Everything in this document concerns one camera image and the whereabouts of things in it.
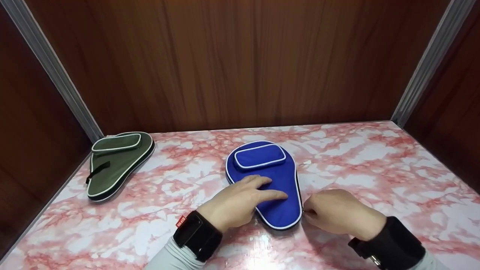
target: black wrist support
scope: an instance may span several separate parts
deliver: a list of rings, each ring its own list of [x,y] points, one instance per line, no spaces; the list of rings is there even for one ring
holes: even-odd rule
[[[421,242],[396,218],[387,217],[382,231],[370,241],[353,238],[348,245],[380,269],[407,270],[425,256]]]
[[[173,240],[180,248],[187,246],[198,261],[206,262],[220,245],[222,233],[200,213],[193,211],[177,229]]]

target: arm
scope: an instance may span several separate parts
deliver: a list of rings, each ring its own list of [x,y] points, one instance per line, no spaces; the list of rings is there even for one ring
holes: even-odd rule
[[[359,256],[374,255],[389,270],[447,270],[395,217],[387,218],[343,189],[322,190],[304,204],[308,223],[330,233],[350,234]]]
[[[448,270],[448,268],[427,251],[423,259],[410,270]]]
[[[210,258],[217,246],[204,246],[199,250],[203,250],[203,255],[199,258],[199,253],[195,253],[195,249],[190,249],[187,243],[181,244],[185,239],[192,239],[190,232],[186,231],[186,224],[191,215],[200,217],[202,225],[205,226],[205,231],[213,234],[222,235],[229,228],[240,227],[249,223],[252,220],[255,207],[264,201],[286,199],[287,194],[277,190],[258,190],[264,184],[268,184],[272,179],[261,177],[259,175],[250,175],[243,178],[241,181],[231,184],[211,200],[202,204],[196,211],[193,211],[187,220],[177,229],[175,235],[170,238],[167,244],[153,257],[153,259],[145,267],[146,270],[197,270],[205,265],[205,261]],[[212,238],[203,238],[205,241],[193,241],[198,247],[209,242]],[[211,253],[205,257],[206,250]]]
[[[180,248],[171,237],[144,269],[197,270],[205,263],[197,261],[195,257],[195,254],[188,247]]]

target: gray sleeve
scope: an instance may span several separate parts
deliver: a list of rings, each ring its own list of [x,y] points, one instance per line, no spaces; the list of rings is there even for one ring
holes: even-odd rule
[[[449,269],[427,251],[423,259],[416,266],[410,268],[410,270],[449,270]]]
[[[205,263],[195,258],[195,254],[189,248],[186,246],[179,248],[171,237],[144,270],[198,270]]]

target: wooden panel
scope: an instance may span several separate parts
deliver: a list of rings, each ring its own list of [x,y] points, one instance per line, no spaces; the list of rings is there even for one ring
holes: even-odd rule
[[[406,130],[480,192],[480,2],[430,81]]]
[[[2,257],[91,144],[3,8],[0,25]]]
[[[448,0],[27,0],[106,134],[389,119]]]

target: marble table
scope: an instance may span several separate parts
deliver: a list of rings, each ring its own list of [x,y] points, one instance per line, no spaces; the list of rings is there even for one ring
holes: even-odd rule
[[[321,189],[347,189],[401,219],[451,269],[480,269],[480,196],[393,122],[152,136],[152,157],[105,204],[88,201],[84,164],[0,269],[141,269],[181,215],[228,185],[228,153],[255,140],[277,142],[292,154],[304,200]],[[376,269],[348,241],[304,222],[275,232],[254,219],[225,235],[205,268]]]

